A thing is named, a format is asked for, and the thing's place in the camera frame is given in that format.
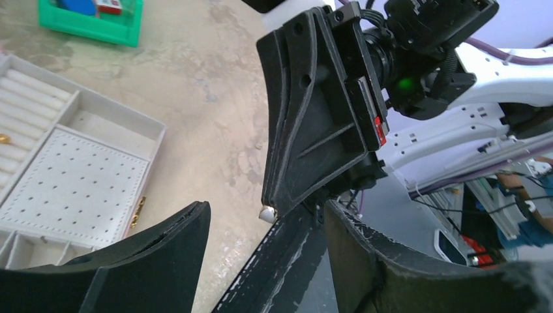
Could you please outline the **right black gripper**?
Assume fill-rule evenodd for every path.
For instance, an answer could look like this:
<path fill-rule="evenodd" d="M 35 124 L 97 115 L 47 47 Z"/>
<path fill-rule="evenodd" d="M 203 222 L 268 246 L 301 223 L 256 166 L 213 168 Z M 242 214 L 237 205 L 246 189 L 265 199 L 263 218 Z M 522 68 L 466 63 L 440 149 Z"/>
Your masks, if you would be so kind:
<path fill-rule="evenodd" d="M 388 1 L 384 13 L 314 7 L 259 39 L 269 107 L 262 204 L 283 217 L 325 184 L 373 187 L 385 177 L 376 150 L 387 110 L 428 120 L 472 87 L 455 50 L 498 9 L 496 1 Z M 372 24 L 363 33 L 361 18 Z M 377 144 L 358 163 L 367 153 L 361 128 Z"/>

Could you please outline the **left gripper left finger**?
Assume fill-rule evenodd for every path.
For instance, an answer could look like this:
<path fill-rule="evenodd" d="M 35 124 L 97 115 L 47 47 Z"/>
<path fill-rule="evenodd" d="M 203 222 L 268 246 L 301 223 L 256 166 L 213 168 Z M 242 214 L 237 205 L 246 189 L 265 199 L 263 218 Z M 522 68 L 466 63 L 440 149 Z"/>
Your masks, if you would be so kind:
<path fill-rule="evenodd" d="M 159 224 L 63 265 L 1 271 L 2 312 L 190 312 L 211 208 L 195 201 Z"/>

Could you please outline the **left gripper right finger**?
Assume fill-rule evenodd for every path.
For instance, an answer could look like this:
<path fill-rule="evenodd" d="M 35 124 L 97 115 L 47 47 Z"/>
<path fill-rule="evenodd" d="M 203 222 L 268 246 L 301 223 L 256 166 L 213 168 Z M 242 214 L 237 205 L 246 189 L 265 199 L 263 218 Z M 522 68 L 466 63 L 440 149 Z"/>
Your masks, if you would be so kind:
<path fill-rule="evenodd" d="M 340 312 L 551 312 L 552 262 L 476 269 L 398 243 L 324 205 L 324 230 Z"/>

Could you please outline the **pink jewelry box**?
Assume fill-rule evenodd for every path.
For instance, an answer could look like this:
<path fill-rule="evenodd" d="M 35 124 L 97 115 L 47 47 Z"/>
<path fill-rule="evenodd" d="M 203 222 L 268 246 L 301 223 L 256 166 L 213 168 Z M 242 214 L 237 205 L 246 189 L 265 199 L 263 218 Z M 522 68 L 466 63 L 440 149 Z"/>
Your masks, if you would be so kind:
<path fill-rule="evenodd" d="M 66 262 L 135 225 L 166 126 L 1 54 L 1 268 Z"/>

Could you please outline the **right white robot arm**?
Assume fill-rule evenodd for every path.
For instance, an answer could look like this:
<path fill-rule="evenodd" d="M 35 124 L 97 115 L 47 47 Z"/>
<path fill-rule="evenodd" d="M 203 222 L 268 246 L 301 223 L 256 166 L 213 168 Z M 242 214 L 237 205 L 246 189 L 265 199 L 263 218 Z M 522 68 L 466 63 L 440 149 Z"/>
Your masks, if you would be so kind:
<path fill-rule="evenodd" d="M 552 133 L 552 46 L 473 37 L 496 1 L 249 1 L 269 107 L 261 218 L 485 138 Z"/>

